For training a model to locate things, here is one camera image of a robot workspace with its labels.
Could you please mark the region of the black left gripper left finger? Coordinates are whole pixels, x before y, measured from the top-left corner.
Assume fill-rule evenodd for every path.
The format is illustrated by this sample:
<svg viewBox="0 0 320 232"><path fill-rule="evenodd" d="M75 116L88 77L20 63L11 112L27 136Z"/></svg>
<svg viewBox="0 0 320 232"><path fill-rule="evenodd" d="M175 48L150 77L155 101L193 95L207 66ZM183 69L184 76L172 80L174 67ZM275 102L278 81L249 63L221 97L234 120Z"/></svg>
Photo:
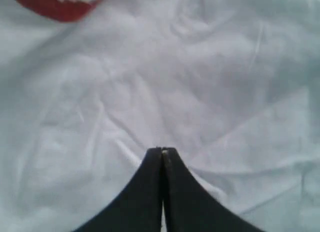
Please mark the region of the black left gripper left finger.
<svg viewBox="0 0 320 232"><path fill-rule="evenodd" d="M121 193L78 232L158 232L162 225L162 149L148 149Z"/></svg>

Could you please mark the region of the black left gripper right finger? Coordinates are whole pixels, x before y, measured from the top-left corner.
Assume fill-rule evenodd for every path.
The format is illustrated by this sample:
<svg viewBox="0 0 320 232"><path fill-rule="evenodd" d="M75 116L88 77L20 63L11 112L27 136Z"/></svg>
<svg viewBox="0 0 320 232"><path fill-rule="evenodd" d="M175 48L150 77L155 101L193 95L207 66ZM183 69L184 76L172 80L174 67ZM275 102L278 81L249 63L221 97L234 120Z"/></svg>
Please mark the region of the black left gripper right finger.
<svg viewBox="0 0 320 232"><path fill-rule="evenodd" d="M162 149L162 197L167 231L256 232L194 178L175 148Z"/></svg>

